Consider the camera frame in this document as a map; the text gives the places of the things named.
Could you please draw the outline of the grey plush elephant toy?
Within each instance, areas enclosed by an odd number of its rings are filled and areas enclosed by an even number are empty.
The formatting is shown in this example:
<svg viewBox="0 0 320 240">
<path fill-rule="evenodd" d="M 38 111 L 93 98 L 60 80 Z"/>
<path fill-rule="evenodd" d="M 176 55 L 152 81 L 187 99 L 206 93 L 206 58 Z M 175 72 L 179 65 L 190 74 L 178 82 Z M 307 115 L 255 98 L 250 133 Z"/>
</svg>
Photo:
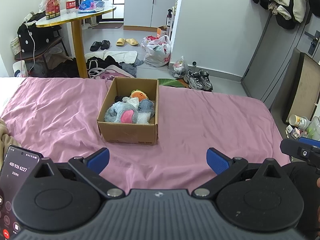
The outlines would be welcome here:
<svg viewBox="0 0 320 240">
<path fill-rule="evenodd" d="M 137 109 L 131 104 L 116 102 L 107 109 L 104 115 L 104 122 L 135 124 L 137 122 L 137 116 Z"/>
</svg>

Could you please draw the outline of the brown cardboard box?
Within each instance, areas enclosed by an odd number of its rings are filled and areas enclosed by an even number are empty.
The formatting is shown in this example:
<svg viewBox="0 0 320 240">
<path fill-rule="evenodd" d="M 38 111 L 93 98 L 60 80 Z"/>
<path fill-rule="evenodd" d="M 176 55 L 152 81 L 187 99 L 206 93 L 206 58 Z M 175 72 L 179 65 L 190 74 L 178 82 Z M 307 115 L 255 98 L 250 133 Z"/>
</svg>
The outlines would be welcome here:
<svg viewBox="0 0 320 240">
<path fill-rule="evenodd" d="M 108 142 L 156 144 L 158 100 L 157 80 L 114 78 L 97 118 L 100 134 Z"/>
</svg>

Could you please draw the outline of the white cloth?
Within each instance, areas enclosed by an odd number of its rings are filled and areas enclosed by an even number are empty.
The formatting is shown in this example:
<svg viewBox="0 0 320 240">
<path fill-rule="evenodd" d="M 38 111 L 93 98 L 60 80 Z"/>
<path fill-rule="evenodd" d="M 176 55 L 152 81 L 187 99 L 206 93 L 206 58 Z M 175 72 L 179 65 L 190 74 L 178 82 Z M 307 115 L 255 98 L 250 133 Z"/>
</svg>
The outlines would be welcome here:
<svg viewBox="0 0 320 240">
<path fill-rule="evenodd" d="M 139 106 L 139 98 L 138 97 L 131 98 L 131 97 L 125 96 L 125 97 L 123 97 L 122 102 L 129 103 L 135 108 L 138 108 L 138 106 Z"/>
</svg>

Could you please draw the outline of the white yellow cup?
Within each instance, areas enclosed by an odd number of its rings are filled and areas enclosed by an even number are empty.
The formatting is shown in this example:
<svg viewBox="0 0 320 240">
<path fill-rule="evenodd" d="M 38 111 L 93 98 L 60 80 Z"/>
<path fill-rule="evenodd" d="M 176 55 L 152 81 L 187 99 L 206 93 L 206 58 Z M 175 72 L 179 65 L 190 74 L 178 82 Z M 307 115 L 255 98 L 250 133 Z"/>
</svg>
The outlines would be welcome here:
<svg viewBox="0 0 320 240">
<path fill-rule="evenodd" d="M 289 117 L 289 124 L 293 127 L 296 127 L 302 131 L 306 130 L 310 124 L 310 120 L 306 117 L 300 117 L 297 115 L 291 115 Z"/>
</svg>

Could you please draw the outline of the pink bed sheet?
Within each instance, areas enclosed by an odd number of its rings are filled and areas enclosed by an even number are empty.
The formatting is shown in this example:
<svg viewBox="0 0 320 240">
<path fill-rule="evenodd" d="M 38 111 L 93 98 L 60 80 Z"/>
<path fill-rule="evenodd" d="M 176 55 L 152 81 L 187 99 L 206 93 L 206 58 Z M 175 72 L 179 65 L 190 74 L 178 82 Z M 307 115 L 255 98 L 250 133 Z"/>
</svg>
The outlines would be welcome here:
<svg viewBox="0 0 320 240">
<path fill-rule="evenodd" d="M 109 87 L 104 80 L 29 77 L 3 89 L 10 99 L 1 117 L 22 147 L 55 162 L 108 148 L 101 176 L 125 191 L 197 188 L 215 175 L 206 162 L 210 147 L 251 163 L 289 163 L 261 101 L 186 88 L 160 87 L 155 145 L 106 142 L 97 117 Z"/>
</svg>

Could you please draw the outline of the smartphone with call screen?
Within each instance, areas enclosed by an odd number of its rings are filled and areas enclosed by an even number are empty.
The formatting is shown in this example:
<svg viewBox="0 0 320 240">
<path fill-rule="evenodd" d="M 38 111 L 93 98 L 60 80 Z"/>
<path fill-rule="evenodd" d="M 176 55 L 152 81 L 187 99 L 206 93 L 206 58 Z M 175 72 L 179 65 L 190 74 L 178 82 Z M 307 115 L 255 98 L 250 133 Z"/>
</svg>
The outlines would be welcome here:
<svg viewBox="0 0 320 240">
<path fill-rule="evenodd" d="M 19 146 L 9 146 L 1 168 L 1 239 L 10 239 L 21 226 L 12 210 L 12 201 L 43 155 Z"/>
</svg>

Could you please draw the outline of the right grey sneaker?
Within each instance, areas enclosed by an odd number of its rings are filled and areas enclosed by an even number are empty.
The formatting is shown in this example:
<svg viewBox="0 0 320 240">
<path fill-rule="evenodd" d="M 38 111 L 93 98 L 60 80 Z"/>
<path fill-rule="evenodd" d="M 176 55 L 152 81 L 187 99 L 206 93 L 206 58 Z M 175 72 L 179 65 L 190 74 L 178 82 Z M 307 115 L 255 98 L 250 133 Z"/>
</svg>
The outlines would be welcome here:
<svg viewBox="0 0 320 240">
<path fill-rule="evenodd" d="M 212 83 L 210 81 L 209 73 L 205 72 L 204 70 L 199 70 L 199 75 L 200 75 L 201 83 L 203 85 L 203 89 L 205 91 L 212 92 L 213 91 L 213 85 L 212 85 Z"/>
</svg>

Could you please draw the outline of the grey sneaker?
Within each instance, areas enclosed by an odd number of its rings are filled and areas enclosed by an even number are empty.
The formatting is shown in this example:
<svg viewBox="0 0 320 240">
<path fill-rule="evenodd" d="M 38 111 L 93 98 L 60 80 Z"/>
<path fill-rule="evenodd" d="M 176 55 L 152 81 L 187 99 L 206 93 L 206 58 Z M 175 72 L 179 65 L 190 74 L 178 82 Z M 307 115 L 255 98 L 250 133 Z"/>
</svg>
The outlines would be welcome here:
<svg viewBox="0 0 320 240">
<path fill-rule="evenodd" d="M 193 73 L 190 69 L 185 73 L 183 80 L 188 84 L 188 87 L 194 90 L 203 90 L 203 84 L 200 76 L 197 73 Z"/>
<path fill-rule="evenodd" d="M 213 91 L 213 85 L 212 85 L 212 83 L 210 81 L 209 73 L 205 72 L 204 70 L 199 70 L 199 75 L 200 75 L 201 83 L 203 85 L 203 89 L 205 91 L 212 92 Z"/>
</svg>

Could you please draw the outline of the left grey sneaker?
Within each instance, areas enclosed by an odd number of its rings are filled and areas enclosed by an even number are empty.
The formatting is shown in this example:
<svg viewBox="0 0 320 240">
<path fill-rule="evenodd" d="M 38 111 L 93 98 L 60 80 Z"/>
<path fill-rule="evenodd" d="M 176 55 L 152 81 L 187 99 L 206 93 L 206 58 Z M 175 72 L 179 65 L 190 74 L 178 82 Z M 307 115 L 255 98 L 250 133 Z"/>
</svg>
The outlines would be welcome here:
<svg viewBox="0 0 320 240">
<path fill-rule="evenodd" d="M 193 73 L 190 69 L 185 73 L 183 80 L 188 84 L 188 87 L 194 90 L 203 90 L 203 84 L 200 76 L 197 73 Z"/>
</svg>

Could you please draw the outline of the pink bear laptop bag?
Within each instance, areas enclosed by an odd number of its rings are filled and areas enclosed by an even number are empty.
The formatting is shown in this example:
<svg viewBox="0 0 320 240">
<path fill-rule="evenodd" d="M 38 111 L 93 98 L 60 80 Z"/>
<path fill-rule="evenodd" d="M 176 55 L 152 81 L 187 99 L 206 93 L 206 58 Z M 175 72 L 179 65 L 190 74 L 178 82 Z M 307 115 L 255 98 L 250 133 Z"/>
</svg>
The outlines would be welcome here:
<svg viewBox="0 0 320 240">
<path fill-rule="evenodd" d="M 91 79 L 96 80 L 113 80 L 115 77 L 129 77 L 134 78 L 128 72 L 118 68 L 115 65 L 110 65 L 106 69 L 103 68 L 93 68 L 88 71 L 88 75 Z"/>
</svg>

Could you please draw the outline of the green cartoon leaf rug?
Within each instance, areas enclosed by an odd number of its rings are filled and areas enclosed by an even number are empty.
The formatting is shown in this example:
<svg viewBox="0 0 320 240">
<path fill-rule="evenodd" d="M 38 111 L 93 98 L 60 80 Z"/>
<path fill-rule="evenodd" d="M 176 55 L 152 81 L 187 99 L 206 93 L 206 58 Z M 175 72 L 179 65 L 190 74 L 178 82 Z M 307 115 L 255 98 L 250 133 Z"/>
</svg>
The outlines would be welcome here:
<svg viewBox="0 0 320 240">
<path fill-rule="evenodd" d="M 182 79 L 158 79 L 160 86 L 174 87 L 174 88 L 189 88 L 188 84 Z"/>
</svg>

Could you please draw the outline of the black clothes pile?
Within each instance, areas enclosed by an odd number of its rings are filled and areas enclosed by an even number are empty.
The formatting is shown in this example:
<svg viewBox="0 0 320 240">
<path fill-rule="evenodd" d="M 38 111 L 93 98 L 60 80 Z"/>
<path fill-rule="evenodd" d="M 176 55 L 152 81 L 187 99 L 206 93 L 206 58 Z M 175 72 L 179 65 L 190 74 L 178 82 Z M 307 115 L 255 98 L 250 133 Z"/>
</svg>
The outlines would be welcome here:
<svg viewBox="0 0 320 240">
<path fill-rule="evenodd" d="M 122 66 L 110 55 L 108 55 L 104 60 L 94 56 L 89 58 L 86 62 L 86 68 L 90 78 L 103 73 L 109 66 L 116 66 L 122 69 Z"/>
</svg>

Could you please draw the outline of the grey fuzzy cloth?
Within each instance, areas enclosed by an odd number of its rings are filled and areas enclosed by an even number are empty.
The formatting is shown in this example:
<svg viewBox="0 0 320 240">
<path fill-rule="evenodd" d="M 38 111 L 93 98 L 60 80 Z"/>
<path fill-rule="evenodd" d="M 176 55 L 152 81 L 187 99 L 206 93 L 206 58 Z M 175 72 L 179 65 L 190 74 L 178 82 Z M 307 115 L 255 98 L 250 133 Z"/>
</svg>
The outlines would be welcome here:
<svg viewBox="0 0 320 240">
<path fill-rule="evenodd" d="M 134 63 L 121 62 L 121 63 L 119 63 L 119 65 L 121 66 L 122 70 L 129 73 L 133 77 L 137 77 L 137 67 L 142 65 L 143 63 L 144 63 L 143 60 L 136 58 Z"/>
</svg>

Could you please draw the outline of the small clear plastic bag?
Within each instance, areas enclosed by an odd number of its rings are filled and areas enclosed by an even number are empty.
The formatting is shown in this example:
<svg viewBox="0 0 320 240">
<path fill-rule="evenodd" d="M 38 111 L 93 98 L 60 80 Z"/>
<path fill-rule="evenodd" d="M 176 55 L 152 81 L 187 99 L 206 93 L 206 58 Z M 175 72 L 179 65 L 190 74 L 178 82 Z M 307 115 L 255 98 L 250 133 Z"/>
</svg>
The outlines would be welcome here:
<svg viewBox="0 0 320 240">
<path fill-rule="evenodd" d="M 184 56 L 180 57 L 174 64 L 170 65 L 168 70 L 172 77 L 175 79 L 182 79 L 186 74 L 188 65 L 184 59 Z"/>
</svg>

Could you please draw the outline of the white floor mat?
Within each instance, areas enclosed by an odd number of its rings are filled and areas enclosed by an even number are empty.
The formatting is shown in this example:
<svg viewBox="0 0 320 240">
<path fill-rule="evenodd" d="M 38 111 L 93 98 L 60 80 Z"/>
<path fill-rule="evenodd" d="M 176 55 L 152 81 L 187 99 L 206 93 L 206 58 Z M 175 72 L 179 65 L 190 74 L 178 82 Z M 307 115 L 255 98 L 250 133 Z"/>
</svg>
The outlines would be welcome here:
<svg viewBox="0 0 320 240">
<path fill-rule="evenodd" d="M 118 63 L 134 63 L 137 59 L 138 53 L 136 51 L 95 51 L 85 54 L 85 60 L 88 61 L 92 57 L 97 57 L 104 60 L 108 56 L 113 57 Z"/>
</svg>

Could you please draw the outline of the white small appliance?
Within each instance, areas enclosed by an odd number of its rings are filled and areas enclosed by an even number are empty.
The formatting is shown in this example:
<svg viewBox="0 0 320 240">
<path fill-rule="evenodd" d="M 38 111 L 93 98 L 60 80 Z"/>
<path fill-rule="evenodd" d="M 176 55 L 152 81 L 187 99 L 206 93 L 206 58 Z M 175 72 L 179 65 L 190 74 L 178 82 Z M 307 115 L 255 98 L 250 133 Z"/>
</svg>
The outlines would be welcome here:
<svg viewBox="0 0 320 240">
<path fill-rule="evenodd" d="M 28 77 L 28 70 L 24 60 L 16 61 L 12 65 L 14 77 Z"/>
</svg>

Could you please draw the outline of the left black slipper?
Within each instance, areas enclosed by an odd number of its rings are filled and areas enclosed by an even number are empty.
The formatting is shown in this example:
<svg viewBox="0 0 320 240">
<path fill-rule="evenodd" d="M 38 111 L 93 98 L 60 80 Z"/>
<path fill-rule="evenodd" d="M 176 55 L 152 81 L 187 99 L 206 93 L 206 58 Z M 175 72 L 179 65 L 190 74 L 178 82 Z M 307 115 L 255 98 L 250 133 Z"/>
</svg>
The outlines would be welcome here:
<svg viewBox="0 0 320 240">
<path fill-rule="evenodd" d="M 90 51 L 94 52 L 94 51 L 97 51 L 99 50 L 101 47 L 101 42 L 100 41 L 95 41 L 92 43 L 92 45 L 90 46 Z"/>
</svg>

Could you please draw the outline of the black slipper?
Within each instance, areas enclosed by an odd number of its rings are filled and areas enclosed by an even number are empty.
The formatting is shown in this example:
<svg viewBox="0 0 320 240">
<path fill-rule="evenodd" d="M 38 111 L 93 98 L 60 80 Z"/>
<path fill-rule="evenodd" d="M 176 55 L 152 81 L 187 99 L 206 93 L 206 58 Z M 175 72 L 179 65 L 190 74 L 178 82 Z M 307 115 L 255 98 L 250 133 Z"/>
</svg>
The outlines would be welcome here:
<svg viewBox="0 0 320 240">
<path fill-rule="evenodd" d="M 95 41 L 92 43 L 92 45 L 90 46 L 90 51 L 94 52 L 94 51 L 97 51 L 99 50 L 101 47 L 101 42 L 100 41 Z"/>
<path fill-rule="evenodd" d="M 101 42 L 101 50 L 108 50 L 110 48 L 110 41 L 109 40 L 102 40 Z"/>
</svg>

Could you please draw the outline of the right black slipper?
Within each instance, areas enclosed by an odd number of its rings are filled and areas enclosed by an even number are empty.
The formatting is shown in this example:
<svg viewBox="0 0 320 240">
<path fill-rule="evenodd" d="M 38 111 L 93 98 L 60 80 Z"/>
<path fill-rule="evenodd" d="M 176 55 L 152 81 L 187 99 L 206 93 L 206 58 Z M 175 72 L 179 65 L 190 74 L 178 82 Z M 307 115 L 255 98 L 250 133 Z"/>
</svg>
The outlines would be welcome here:
<svg viewBox="0 0 320 240">
<path fill-rule="evenodd" d="M 110 41 L 109 40 L 102 40 L 101 42 L 101 50 L 108 50 L 110 48 Z"/>
</svg>

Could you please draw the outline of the left yellow slipper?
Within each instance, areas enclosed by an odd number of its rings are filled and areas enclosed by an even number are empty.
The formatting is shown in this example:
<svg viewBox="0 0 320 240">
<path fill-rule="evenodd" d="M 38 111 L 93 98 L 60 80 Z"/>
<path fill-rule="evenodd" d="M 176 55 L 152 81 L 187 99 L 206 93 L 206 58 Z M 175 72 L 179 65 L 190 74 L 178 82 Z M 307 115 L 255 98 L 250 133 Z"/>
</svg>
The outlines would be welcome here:
<svg viewBox="0 0 320 240">
<path fill-rule="evenodd" d="M 116 46 L 122 47 L 126 43 L 126 40 L 124 38 L 119 38 L 116 42 Z"/>
</svg>

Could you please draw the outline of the yellow slipper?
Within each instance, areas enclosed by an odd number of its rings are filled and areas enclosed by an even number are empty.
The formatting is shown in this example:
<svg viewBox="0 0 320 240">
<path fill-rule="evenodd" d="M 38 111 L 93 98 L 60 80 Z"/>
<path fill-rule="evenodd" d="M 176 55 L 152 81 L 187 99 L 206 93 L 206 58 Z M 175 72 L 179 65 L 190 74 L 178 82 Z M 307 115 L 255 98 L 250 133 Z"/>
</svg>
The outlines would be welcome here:
<svg viewBox="0 0 320 240">
<path fill-rule="evenodd" d="M 131 46 L 139 45 L 138 41 L 136 39 L 134 39 L 134 38 L 128 38 L 125 41 L 126 41 L 126 43 L 128 43 Z"/>
<path fill-rule="evenodd" d="M 126 40 L 124 38 L 119 38 L 116 42 L 116 46 L 122 47 L 126 43 Z"/>
</svg>

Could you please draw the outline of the right yellow slipper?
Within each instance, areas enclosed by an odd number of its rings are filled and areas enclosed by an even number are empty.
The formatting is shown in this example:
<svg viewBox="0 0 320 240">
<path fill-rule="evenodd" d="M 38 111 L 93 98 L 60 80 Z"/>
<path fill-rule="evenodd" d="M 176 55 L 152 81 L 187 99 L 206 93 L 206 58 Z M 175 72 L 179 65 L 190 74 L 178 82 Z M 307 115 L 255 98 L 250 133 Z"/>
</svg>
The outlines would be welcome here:
<svg viewBox="0 0 320 240">
<path fill-rule="evenodd" d="M 136 39 L 134 39 L 134 38 L 128 38 L 125 41 L 126 41 L 126 43 L 128 43 L 131 46 L 139 45 L 138 41 Z"/>
</svg>

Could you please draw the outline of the white red shopping bag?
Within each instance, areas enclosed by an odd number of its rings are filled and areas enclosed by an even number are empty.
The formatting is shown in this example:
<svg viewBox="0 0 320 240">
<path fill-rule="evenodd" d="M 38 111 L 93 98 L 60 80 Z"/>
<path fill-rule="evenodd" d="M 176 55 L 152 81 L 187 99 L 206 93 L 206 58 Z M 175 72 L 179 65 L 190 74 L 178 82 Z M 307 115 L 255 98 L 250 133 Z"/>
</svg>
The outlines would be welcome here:
<svg viewBox="0 0 320 240">
<path fill-rule="evenodd" d="M 168 35 L 156 38 L 147 36 L 142 39 L 141 47 L 145 51 L 144 63 L 153 67 L 163 67 L 170 61 L 171 43 Z"/>
</svg>

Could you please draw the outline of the black polka dot bag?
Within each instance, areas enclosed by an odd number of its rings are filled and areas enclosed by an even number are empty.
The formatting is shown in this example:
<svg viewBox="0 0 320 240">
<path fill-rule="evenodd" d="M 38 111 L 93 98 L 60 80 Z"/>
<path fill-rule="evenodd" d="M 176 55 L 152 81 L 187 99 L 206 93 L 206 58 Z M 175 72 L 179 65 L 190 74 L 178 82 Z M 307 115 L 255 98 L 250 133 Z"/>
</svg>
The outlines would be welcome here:
<svg viewBox="0 0 320 240">
<path fill-rule="evenodd" d="M 15 59 L 28 59 L 36 54 L 36 51 L 47 47 L 56 37 L 60 36 L 60 25 L 53 27 L 38 28 L 36 21 L 45 17 L 46 13 L 29 13 L 17 30 L 17 37 L 20 44 L 20 52 Z"/>
</svg>

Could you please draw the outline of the round yellow-legged table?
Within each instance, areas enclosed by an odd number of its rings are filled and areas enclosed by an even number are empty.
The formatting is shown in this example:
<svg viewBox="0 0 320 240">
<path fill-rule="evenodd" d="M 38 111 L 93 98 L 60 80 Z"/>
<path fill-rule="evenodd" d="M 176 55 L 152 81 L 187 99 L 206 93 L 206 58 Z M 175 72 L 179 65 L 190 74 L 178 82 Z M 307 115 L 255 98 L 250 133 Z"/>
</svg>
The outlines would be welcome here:
<svg viewBox="0 0 320 240">
<path fill-rule="evenodd" d="M 82 40 L 81 21 L 87 18 L 101 16 L 103 14 L 113 12 L 114 10 L 116 10 L 115 5 L 105 6 L 103 10 L 98 12 L 92 12 L 92 13 L 78 13 L 76 11 L 72 13 L 67 13 L 66 9 L 64 9 L 61 12 L 61 15 L 57 18 L 47 20 L 46 17 L 43 17 L 40 20 L 36 21 L 36 26 L 38 28 L 44 28 L 44 27 L 52 27 L 56 25 L 70 23 L 71 30 L 72 30 L 73 47 L 74 47 L 75 58 L 78 66 L 79 75 L 81 78 L 88 78 L 88 73 L 86 69 L 86 60 L 85 60 L 85 54 L 84 54 L 84 46 L 83 46 L 83 40 Z"/>
</svg>

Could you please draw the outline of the black spray bottle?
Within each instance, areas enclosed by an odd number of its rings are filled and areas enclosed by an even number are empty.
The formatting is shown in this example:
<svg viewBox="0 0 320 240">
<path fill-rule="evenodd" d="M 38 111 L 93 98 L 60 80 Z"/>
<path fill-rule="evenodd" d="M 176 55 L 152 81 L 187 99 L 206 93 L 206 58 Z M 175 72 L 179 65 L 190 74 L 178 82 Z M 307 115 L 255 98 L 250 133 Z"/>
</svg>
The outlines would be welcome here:
<svg viewBox="0 0 320 240">
<path fill-rule="evenodd" d="M 172 9 L 168 9 L 167 19 L 166 19 L 166 26 L 169 28 L 171 26 L 172 20 Z"/>
</svg>

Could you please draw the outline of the blue plastic wipes pack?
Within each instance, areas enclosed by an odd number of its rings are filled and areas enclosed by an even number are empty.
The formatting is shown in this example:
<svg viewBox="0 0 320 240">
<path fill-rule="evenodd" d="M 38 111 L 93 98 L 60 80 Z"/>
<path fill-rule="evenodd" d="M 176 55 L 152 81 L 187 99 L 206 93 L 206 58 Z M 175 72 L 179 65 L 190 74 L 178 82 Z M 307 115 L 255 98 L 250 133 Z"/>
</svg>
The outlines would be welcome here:
<svg viewBox="0 0 320 240">
<path fill-rule="evenodd" d="M 83 0 L 78 8 L 78 13 L 94 13 L 102 11 L 105 7 L 103 0 Z"/>
</svg>

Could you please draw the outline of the white kitchen cabinet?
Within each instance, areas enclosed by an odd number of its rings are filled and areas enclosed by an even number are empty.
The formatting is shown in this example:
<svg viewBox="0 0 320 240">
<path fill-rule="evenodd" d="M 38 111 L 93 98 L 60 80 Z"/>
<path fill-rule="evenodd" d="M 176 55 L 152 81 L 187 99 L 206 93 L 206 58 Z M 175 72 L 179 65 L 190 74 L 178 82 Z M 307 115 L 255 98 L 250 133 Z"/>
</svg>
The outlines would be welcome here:
<svg viewBox="0 0 320 240">
<path fill-rule="evenodd" d="M 168 10 L 175 2 L 176 0 L 125 0 L 123 28 L 156 32 L 158 27 L 166 25 Z"/>
</svg>

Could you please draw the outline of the red snack package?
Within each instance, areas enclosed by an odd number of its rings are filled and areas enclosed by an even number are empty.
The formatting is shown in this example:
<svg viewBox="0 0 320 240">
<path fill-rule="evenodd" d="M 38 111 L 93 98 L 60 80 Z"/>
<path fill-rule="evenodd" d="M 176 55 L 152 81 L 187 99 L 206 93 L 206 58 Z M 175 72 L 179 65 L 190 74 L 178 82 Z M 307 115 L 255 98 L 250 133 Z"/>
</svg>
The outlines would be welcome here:
<svg viewBox="0 0 320 240">
<path fill-rule="evenodd" d="M 46 20 L 52 20 L 60 16 L 61 0 L 45 0 Z"/>
</svg>

